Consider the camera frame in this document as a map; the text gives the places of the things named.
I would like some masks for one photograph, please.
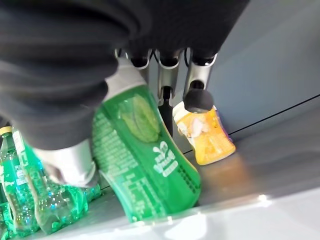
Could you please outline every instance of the gray metal surface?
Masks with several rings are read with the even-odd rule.
[[[320,107],[236,142],[236,153],[226,159],[206,166],[195,163],[202,176],[200,207],[156,222],[129,224],[108,187],[75,224],[24,239],[301,239],[317,223],[311,217],[319,216],[319,120]],[[186,157],[195,162],[192,152]]]
[[[251,0],[218,53],[208,85],[228,133],[319,94],[319,22],[317,0]],[[180,64],[174,104],[182,100],[186,75],[185,64]],[[150,76],[156,96],[154,59]],[[289,111],[286,116],[299,114]],[[257,130],[281,121],[268,119]],[[241,131],[234,138],[255,131]],[[191,149],[177,132],[173,136],[182,152]]]
[[[320,187],[320,107],[237,141],[236,152],[199,166],[201,206],[251,194],[277,198]]]

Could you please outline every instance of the green label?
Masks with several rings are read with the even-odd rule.
[[[21,169],[18,157],[6,160],[0,166],[0,176],[6,190],[15,189],[27,183],[25,174]]]

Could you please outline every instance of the nutrition label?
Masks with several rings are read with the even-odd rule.
[[[93,155],[113,188],[120,189],[132,220],[161,217],[166,210],[133,154],[100,110],[93,123]]]

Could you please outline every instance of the black sleeve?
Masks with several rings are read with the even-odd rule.
[[[33,147],[56,150],[91,135],[113,49],[143,28],[139,1],[3,0],[0,115]]]

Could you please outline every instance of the soda bottle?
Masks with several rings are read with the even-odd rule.
[[[0,128],[2,147],[0,149],[0,178],[5,196],[13,213],[13,225],[20,237],[39,230],[35,216],[35,203],[21,170],[17,156],[12,128]]]
[[[200,175],[174,144],[137,70],[118,59],[93,120],[93,157],[131,222],[193,207]]]
[[[97,199],[101,196],[101,190],[100,190],[99,184],[97,184],[94,187],[87,187],[83,190],[83,192],[88,203],[90,203],[92,200]]]
[[[11,209],[0,184],[0,239],[7,240],[15,236]]]
[[[51,234],[74,223],[82,216],[84,194],[76,187],[52,182],[41,161],[17,129],[13,129],[13,138],[22,169],[31,188],[35,216],[40,228],[46,234]]]

